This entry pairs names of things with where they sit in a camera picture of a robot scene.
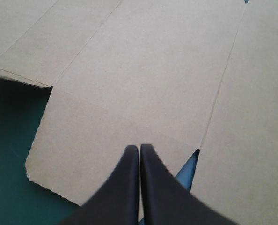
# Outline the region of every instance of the teal floor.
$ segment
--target teal floor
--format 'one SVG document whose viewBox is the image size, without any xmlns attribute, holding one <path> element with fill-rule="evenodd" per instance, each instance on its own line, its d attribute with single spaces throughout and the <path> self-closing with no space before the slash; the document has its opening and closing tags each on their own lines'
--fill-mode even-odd
<svg viewBox="0 0 278 225">
<path fill-rule="evenodd" d="M 78 207 L 29 182 L 24 168 L 50 93 L 0 79 L 0 225 L 52 225 Z"/>
</svg>

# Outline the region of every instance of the corrugated cardboard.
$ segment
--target corrugated cardboard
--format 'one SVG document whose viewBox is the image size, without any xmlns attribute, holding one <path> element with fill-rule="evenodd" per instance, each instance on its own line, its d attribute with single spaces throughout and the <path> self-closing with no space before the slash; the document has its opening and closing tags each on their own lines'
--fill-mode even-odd
<svg viewBox="0 0 278 225">
<path fill-rule="evenodd" d="M 228 143 L 243 143 L 234 148 L 234 153 L 229 149 L 229 155 L 222 154 L 223 145 L 210 139 L 214 135 L 217 140 L 227 141 L 227 135 L 219 136 L 223 123 L 215 127 L 212 119 L 225 118 L 224 123 L 232 120 L 228 114 L 219 113 L 231 113 L 232 104 L 244 106 L 240 109 L 245 113 L 247 105 L 236 101 L 249 99 L 252 94 L 245 91 L 244 85 L 256 86 L 262 70 L 270 75 L 269 64 L 253 68 L 255 63 L 247 60 L 249 67 L 240 67 L 244 57 L 256 58 L 253 52 L 266 43 L 276 45 L 263 37 L 273 30 L 278 40 L 278 15 L 274 20 L 261 15 L 278 14 L 278 3 L 266 3 L 262 7 L 260 1 L 253 0 L 249 8 L 251 2 L 245 5 L 239 0 L 58 0 L 0 56 L 0 76 L 53 86 L 26 161 L 29 179 L 82 204 L 102 185 L 128 144 L 153 143 L 173 174 L 202 146 L 204 159 L 201 155 L 193 193 L 239 223 L 277 224 L 278 216 L 273 220 L 272 213 L 278 213 L 278 192 L 267 197 L 276 195 L 269 213 L 266 210 L 271 208 L 252 200 L 246 200 L 254 204 L 250 210 L 230 210 L 234 203 L 246 198 L 246 193 L 260 196 L 271 187 L 263 186 L 257 192 L 257 184 L 262 183 L 255 183 L 252 175 L 240 183 L 242 191 L 236 191 L 234 199 L 229 198 L 229 187 L 234 184 L 227 182 L 237 179 L 229 179 L 228 174 L 234 169 L 234 175 L 241 175 L 231 155 L 238 154 L 242 146 L 254 147 L 241 138 L 241 130 L 235 126 L 246 126 L 248 119 L 235 110 L 238 123 L 228 127 L 235 134 Z M 262 54 L 268 50 L 258 52 L 258 65 L 266 62 Z M 278 52 L 274 47 L 271 50 L 276 53 L 270 63 L 278 71 Z M 231 66 L 241 70 L 232 70 Z M 255 80 L 250 81 L 248 74 L 241 75 L 247 72 L 252 72 Z M 232 80 L 229 84 L 224 80 L 228 77 L 243 78 L 242 88 L 232 92 Z M 263 85 L 273 93 L 273 86 L 265 81 Z M 262 95 L 261 91 L 254 90 L 251 100 Z M 236 98 L 230 105 L 220 103 L 222 97 L 229 100 L 234 94 Z M 269 116 L 269 112 L 258 112 L 263 118 Z M 261 130 L 261 122 L 255 120 L 254 127 Z M 249 137 L 258 141 L 257 136 Z M 267 144 L 275 139 L 265 134 L 264 141 Z M 253 148 L 252 155 L 266 154 L 265 149 L 261 150 Z M 239 162 L 245 171 L 253 173 L 249 156 L 241 154 Z M 258 160 L 258 170 L 265 168 L 267 161 Z M 222 169 L 215 170 L 221 164 Z M 277 171 L 275 168 L 267 175 L 262 173 L 261 179 L 269 182 Z M 227 199 L 215 197 L 218 193 L 226 193 Z"/>
<path fill-rule="evenodd" d="M 246 8 L 192 192 L 241 224 L 278 225 L 278 1 Z"/>
</svg>

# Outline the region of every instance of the cardboard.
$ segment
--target cardboard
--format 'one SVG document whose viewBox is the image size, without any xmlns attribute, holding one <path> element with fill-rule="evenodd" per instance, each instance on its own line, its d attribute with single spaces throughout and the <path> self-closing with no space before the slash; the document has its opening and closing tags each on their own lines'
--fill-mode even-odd
<svg viewBox="0 0 278 225">
<path fill-rule="evenodd" d="M 278 2 L 246 8 L 191 191 L 240 224 L 278 225 Z"/>
<path fill-rule="evenodd" d="M 0 56 L 55 2 L 56 0 L 0 0 Z"/>
</svg>

